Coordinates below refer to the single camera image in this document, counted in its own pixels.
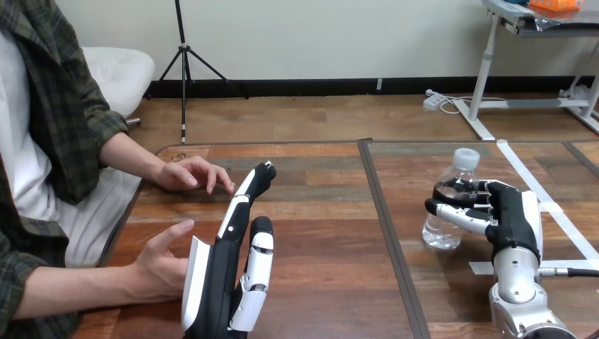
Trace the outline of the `person's hand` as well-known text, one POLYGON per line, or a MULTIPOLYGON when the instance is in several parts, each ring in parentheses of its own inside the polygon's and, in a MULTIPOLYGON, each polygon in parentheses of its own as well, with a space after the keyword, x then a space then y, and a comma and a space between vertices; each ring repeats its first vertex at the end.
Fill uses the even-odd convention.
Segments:
POLYGON ((187 258, 177 258, 170 245, 194 227, 186 220, 150 239, 127 268, 127 299, 133 304, 166 302, 183 295, 187 258))
POLYGON ((235 183, 227 171, 200 156, 178 162, 163 162, 153 173, 152 182, 168 191, 187 191, 203 188, 212 194, 221 185, 228 194, 235 191, 235 183))

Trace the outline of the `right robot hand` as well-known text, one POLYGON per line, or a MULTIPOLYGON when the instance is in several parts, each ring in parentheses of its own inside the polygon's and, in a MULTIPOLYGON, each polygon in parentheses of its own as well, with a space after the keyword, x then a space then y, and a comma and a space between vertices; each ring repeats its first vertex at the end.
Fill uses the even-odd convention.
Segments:
POLYGON ((496 179, 435 184, 427 212, 462 230, 486 236, 492 257, 508 248, 529 250, 542 261, 542 225, 536 195, 496 179))

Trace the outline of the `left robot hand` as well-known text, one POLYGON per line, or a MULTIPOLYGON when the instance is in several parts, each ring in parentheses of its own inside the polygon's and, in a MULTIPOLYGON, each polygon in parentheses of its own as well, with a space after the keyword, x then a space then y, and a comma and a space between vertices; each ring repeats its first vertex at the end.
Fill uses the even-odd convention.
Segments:
POLYGON ((247 338, 266 300, 273 265, 273 225, 250 220, 254 200, 276 176, 272 162, 248 173, 230 201, 213 244, 193 237, 182 297, 185 338, 247 338))

